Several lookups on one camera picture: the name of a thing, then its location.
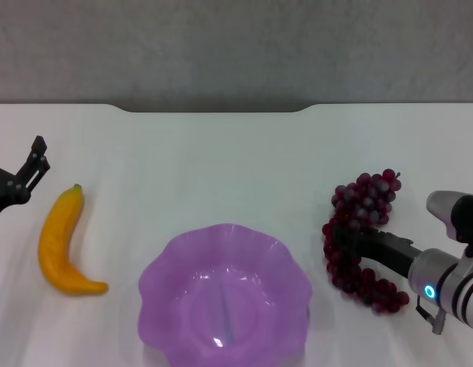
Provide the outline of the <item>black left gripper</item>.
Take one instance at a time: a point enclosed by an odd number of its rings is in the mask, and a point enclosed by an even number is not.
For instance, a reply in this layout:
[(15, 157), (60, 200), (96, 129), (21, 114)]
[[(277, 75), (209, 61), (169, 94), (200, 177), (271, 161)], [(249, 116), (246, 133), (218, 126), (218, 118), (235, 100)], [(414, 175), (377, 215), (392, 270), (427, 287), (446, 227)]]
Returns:
[(42, 136), (37, 136), (31, 146), (31, 153), (16, 174), (0, 168), (0, 213), (14, 205), (24, 205), (31, 198), (31, 192), (50, 169), (45, 152), (47, 145)]

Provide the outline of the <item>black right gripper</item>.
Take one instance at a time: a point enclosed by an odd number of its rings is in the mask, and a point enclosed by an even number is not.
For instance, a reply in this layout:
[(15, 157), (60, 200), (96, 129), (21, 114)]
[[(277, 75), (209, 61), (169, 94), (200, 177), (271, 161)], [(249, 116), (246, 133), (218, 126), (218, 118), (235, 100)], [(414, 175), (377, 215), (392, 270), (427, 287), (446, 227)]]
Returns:
[(343, 224), (335, 224), (332, 239), (340, 249), (374, 260), (403, 278), (408, 278), (416, 258), (413, 242), (390, 232), (354, 232)]

